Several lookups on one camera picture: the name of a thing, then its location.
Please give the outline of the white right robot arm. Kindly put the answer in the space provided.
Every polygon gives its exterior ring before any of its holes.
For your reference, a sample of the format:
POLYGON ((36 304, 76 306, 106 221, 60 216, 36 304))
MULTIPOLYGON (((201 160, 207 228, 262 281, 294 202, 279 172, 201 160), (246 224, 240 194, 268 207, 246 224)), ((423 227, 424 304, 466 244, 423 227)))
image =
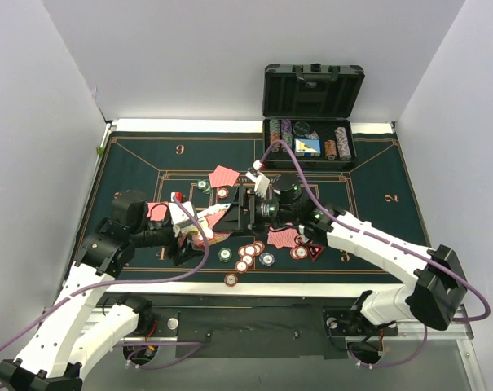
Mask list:
POLYGON ((359 333, 374 327, 413 319, 438 331, 448 329, 468 291, 457 253, 445 245, 428 248, 377 230, 352 213, 322 206, 294 174, 270 180, 248 174, 252 188, 239 187, 213 232, 236 236, 259 235, 268 227, 296 230, 303 242, 346 251, 393 275, 395 289, 370 289, 361 294, 350 314, 359 333))

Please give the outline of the green poker chip stack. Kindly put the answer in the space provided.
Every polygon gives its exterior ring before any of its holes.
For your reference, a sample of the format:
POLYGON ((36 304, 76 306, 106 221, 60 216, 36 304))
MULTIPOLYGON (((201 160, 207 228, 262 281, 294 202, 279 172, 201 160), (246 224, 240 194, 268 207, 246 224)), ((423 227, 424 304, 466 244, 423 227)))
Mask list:
POLYGON ((229 248, 221 248, 218 252, 218 259, 222 263, 228 263, 233 258, 233 253, 229 248))

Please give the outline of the moved red chip group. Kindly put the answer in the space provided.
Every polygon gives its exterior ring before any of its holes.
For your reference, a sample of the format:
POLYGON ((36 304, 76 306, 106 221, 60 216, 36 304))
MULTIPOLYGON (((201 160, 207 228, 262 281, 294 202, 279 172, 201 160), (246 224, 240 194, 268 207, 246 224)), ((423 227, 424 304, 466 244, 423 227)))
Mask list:
POLYGON ((307 258, 309 250, 307 246, 298 245, 290 250, 290 257, 296 260, 302 260, 307 258))

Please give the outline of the green chips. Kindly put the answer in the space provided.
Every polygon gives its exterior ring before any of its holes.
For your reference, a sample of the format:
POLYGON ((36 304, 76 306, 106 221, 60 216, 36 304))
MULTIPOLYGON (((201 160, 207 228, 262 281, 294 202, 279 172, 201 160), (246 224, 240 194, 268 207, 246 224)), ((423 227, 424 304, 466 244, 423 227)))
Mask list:
POLYGON ((203 194, 211 194, 213 192, 213 188, 208 179, 199 180, 196 183, 196 188, 203 194))

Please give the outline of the red playing card deck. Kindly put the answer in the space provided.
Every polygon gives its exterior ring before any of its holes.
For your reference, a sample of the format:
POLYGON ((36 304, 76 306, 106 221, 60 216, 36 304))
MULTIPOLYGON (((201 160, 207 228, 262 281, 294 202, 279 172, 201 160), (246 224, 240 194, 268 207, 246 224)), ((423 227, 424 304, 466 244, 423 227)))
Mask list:
MULTIPOLYGON (((230 207, 231 204, 216 204, 197 214, 198 223, 203 229, 209 246, 221 243, 231 236, 230 232, 216 232, 213 230, 217 223, 222 220, 230 207)), ((195 227, 188 232, 188 236, 194 248, 204 247, 203 237, 195 227)))

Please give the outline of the red poker chip stack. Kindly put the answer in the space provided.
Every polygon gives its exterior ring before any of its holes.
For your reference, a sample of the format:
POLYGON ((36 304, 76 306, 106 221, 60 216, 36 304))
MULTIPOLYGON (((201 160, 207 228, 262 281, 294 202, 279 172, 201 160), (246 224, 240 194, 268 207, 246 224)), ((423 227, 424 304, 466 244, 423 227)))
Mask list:
POLYGON ((261 255, 265 247, 265 244, 260 240, 240 246, 238 249, 240 260, 247 264, 249 270, 254 270, 256 258, 261 255))

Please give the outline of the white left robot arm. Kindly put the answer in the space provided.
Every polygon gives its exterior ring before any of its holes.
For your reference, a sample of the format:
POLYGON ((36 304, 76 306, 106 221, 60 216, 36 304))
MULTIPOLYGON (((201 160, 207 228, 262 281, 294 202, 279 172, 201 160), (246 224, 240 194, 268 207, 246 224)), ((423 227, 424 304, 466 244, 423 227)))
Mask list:
POLYGON ((163 246, 174 260, 185 251, 179 236, 196 228, 205 231, 191 202, 174 193, 166 204, 170 222, 148 218, 147 200, 127 191, 112 204, 104 219, 81 245, 55 304, 15 335, 32 329, 35 335, 13 359, 0 362, 0 388, 8 390, 79 390, 93 367, 124 337, 149 332, 153 316, 149 301, 130 296, 117 302, 108 315, 86 334, 81 330, 101 296, 118 279, 138 248, 163 246))

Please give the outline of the blue poker chip stack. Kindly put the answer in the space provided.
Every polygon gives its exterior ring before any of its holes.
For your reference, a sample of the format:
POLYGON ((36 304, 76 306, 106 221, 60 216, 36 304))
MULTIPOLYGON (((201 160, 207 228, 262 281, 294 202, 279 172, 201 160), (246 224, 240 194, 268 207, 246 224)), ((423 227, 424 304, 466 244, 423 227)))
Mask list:
POLYGON ((264 266, 273 266, 275 264, 275 257, 271 253, 261 253, 259 255, 259 262, 264 266))

